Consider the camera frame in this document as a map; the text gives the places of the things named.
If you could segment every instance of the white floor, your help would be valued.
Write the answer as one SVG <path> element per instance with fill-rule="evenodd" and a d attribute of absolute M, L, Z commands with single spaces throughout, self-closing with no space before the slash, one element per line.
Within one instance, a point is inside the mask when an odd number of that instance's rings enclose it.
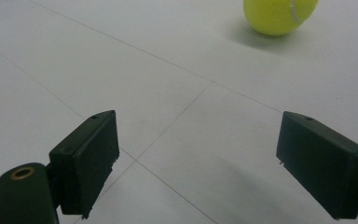
<path fill-rule="evenodd" d="M 275 150 L 285 110 L 358 143 L 358 1 L 273 38 L 241 0 L 0 0 L 0 175 L 110 109 L 121 157 L 62 224 L 337 223 Z"/>

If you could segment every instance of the ball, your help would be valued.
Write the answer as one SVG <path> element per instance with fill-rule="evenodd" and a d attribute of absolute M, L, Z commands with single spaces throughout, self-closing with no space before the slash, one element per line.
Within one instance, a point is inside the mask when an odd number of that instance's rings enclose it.
<path fill-rule="evenodd" d="M 318 0 L 243 0 L 251 26 L 264 35 L 286 35 L 310 17 Z"/>

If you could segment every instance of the tennis ball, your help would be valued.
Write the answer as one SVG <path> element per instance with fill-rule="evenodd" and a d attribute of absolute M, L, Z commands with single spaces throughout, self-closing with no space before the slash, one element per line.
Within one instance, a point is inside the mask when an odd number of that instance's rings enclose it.
<path fill-rule="evenodd" d="M 285 35 L 300 26 L 317 4 L 318 0 L 243 0 L 243 10 L 257 32 Z"/>

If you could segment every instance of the grout line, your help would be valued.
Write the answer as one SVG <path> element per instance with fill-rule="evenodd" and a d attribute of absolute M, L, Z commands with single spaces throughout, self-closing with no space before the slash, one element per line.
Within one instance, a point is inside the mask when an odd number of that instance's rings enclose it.
<path fill-rule="evenodd" d="M 252 98 L 252 97 L 249 97 L 249 96 L 247 96 L 247 95 L 245 95 L 245 94 L 242 94 L 242 93 L 240 93 L 240 92 L 238 92 L 238 91 L 234 91 L 234 90 L 232 90 L 231 88 L 229 88 L 229 87 L 227 87 L 227 86 L 224 86 L 224 85 L 222 85 L 222 84 L 220 84 L 220 83 L 217 83 L 217 82 L 215 82 L 215 81 L 212 81 L 212 83 L 214 83 L 214 84 L 218 85 L 219 87 L 222 87 L 222 88 L 224 88 L 224 89 L 226 89 L 226 90 L 228 90 L 228 91 L 233 91 L 233 92 L 237 93 L 238 95 L 241 95 L 241 96 L 247 98 L 248 100 L 254 101 L 255 103 L 258 103 L 258 104 L 260 104 L 260 105 L 263 105 L 263 106 L 265 106 L 265 107 L 267 107 L 267 108 L 269 108 L 269 109 L 271 109 L 271 110 L 274 110 L 274 111 L 276 111 L 276 112 L 278 112 L 278 113 L 281 113 L 281 114 L 283 113 L 282 111 L 280 111 L 280 110 L 278 110 L 278 109 L 276 109 L 276 108 L 274 108 L 274 107 L 272 107 L 272 106 L 269 106 L 269 105 L 266 105 L 266 104 L 264 104 L 264 103 L 261 103 L 260 101 L 257 101 L 256 99 L 254 99 L 254 98 Z"/>
<path fill-rule="evenodd" d="M 37 85 L 39 85 L 40 87 L 42 87 L 43 90 L 45 90 L 47 93 L 49 93 L 50 95 L 52 95 L 54 98 L 56 98 L 59 102 L 61 102 L 63 105 L 65 105 L 66 107 L 68 107 L 72 112 L 74 112 L 76 115 L 78 115 L 80 118 L 82 118 L 83 120 L 85 120 L 85 118 L 83 118 L 83 116 L 81 116 L 79 113 L 77 113 L 71 106 L 69 106 L 66 102 L 64 102 L 62 99 L 60 99 L 57 95 L 55 95 L 52 91 L 50 91 L 47 87 L 45 87 L 44 85 L 42 85 L 42 83 L 40 83 L 38 80 L 36 80 L 34 77 L 32 77 L 29 73 L 27 73 L 24 69 L 22 69 L 18 64 L 14 63 L 12 60 L 10 60 L 4 53 L 2 53 L 0 51 L 0 55 L 8 60 L 10 63 L 12 63 L 14 66 L 16 66 L 18 69 L 20 69 L 20 71 L 22 71 L 28 78 L 30 78 L 32 81 L 34 81 Z"/>
<path fill-rule="evenodd" d="M 203 215 L 205 215 L 208 219 L 210 219 L 213 223 L 217 224 L 216 221 L 214 221 L 211 217 L 209 217 L 206 213 L 204 213 L 202 210 L 200 210 L 195 204 L 191 203 L 187 198 L 185 198 L 182 194 L 180 194 L 178 191 L 176 191 L 173 187 L 171 187 L 170 185 L 168 185 L 165 181 L 163 181 L 159 176 L 157 176 L 155 173 L 151 172 L 149 169 L 147 169 L 147 167 L 145 167 L 143 164 L 141 164 L 139 161 L 136 161 L 138 164 L 142 165 L 148 172 L 150 172 L 150 174 L 152 174 L 153 176 L 155 176 L 157 179 L 159 179 L 162 183 L 164 183 L 168 188 L 170 188 L 171 190 L 173 190 L 173 192 L 177 193 L 180 197 L 182 197 L 186 202 L 188 202 L 189 204 L 191 204 L 194 208 L 196 208 L 197 210 L 199 210 Z"/>
<path fill-rule="evenodd" d="M 200 96 L 213 84 L 213 82 L 211 81 L 203 90 L 202 92 L 188 105 L 186 106 L 186 108 L 184 110 L 182 110 L 182 112 L 173 120 L 173 122 L 171 122 L 168 127 L 166 127 L 158 136 L 157 138 L 145 149 L 145 151 L 136 159 L 137 161 L 146 153 L 146 151 L 148 149 L 150 149 L 155 142 L 179 119 L 179 117 L 182 116 L 183 113 L 185 113 L 185 111 L 187 111 L 187 109 L 194 104 L 194 102 L 197 101 L 197 99 L 200 98 Z"/>
<path fill-rule="evenodd" d="M 120 43 L 122 43 L 122 44 L 124 44 L 124 45 L 127 45 L 127 46 L 129 46 L 129 47 L 131 47 L 131 48 L 133 48 L 133 49 L 137 49 L 137 50 L 139 50 L 139 51 L 141 51 L 141 52 L 143 52 L 143 53 L 145 53 L 145 54 L 148 54 L 148 55 L 150 55 L 150 56 L 152 56 L 152 57 L 154 57 L 154 58 L 156 58 L 156 59 L 160 59 L 160 60 L 162 60 L 163 62 L 169 63 L 169 64 L 171 64 L 171 65 L 173 65 L 173 66 L 175 66 L 175 67 L 178 67 L 178 68 L 180 68 L 180 69 L 182 69 L 182 70 L 185 70 L 185 71 L 187 71 L 188 73 L 190 73 L 190 74 L 192 74 L 192 75 L 194 75 L 194 76 L 201 77 L 201 78 L 204 78 L 204 79 L 206 79 L 206 80 L 208 80 L 208 81 L 211 81 L 209 78 L 204 77 L 204 76 L 202 76 L 202 75 L 200 75 L 200 74 L 197 74 L 197 73 L 195 73 L 195 72 L 192 72 L 192 71 L 190 71 L 190 70 L 184 68 L 183 66 L 180 66 L 180 65 L 178 65 L 178 64 L 176 64 L 176 63 L 172 63 L 172 62 L 170 62 L 170 61 L 168 61 L 168 60 L 165 60 L 165 59 L 163 59 L 163 58 L 161 58 L 161 57 L 159 57 L 159 56 L 157 56 L 157 55 L 155 55 L 155 54 L 153 54 L 153 53 L 147 52 L 147 51 L 144 50 L 144 49 L 140 49 L 140 48 L 138 48 L 138 47 L 135 47 L 134 45 L 132 45 L 132 44 L 130 44 L 130 43 L 127 43 L 127 42 L 125 42 L 124 40 L 118 39 L 117 37 L 114 37 L 114 36 L 112 36 L 112 35 L 109 35 L 109 34 L 106 34 L 106 33 L 102 32 L 102 31 L 99 31 L 99 30 L 97 30 L 96 28 L 93 28 L 93 27 L 91 27 L 91 26 L 88 26 L 88 25 L 86 25 L 86 24 L 84 24 L 84 23 L 82 23 L 82 22 L 80 22 L 80 21 L 76 21 L 75 19 L 72 19 L 72 18 L 70 18 L 70 17 L 68 17 L 68 16 L 65 16 L 65 15 L 61 14 L 60 12 L 58 12 L 58 11 L 55 11 L 55 10 L 49 8 L 49 7 L 45 7 L 45 6 L 43 6 L 43 5 L 41 5 L 41 4 L 37 3 L 37 2 L 35 2 L 34 0 L 30 0 L 30 1 L 33 2 L 33 3 L 35 3 L 35 4 L 37 4 L 37 5 L 39 5 L 39 6 L 41 6 L 42 8 L 44 8 L 44 9 L 50 11 L 50 12 L 53 12 L 53 13 L 55 13 L 55 14 L 57 14 L 57 15 L 60 15 L 60 16 L 62 16 L 62 17 L 64 17 L 64 18 L 66 18 L 66 19 L 69 20 L 69 21 L 72 21 L 72 22 L 75 22 L 75 23 L 77 23 L 77 24 L 80 24 L 80 25 L 82 25 L 82 26 L 84 26 L 84 27 L 86 27 L 86 28 L 88 28 L 88 29 L 91 29 L 91 30 L 94 31 L 94 32 L 97 32 L 97 33 L 99 33 L 99 34 L 101 34 L 101 35 L 104 35 L 104 36 L 107 36 L 107 37 L 109 37 L 109 38 L 111 38 L 111 39 L 114 39 L 114 40 L 116 40 L 116 41 L 118 41 L 118 42 L 120 42 Z"/>

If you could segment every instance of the white surface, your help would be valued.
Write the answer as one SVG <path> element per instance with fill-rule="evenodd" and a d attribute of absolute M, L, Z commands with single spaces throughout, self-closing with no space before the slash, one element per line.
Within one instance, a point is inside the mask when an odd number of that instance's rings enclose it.
<path fill-rule="evenodd" d="M 358 2 L 272 38 L 241 0 L 0 0 L 0 175 L 108 109 L 123 153 L 84 222 L 336 223 L 275 147 L 284 110 L 358 142 Z"/>

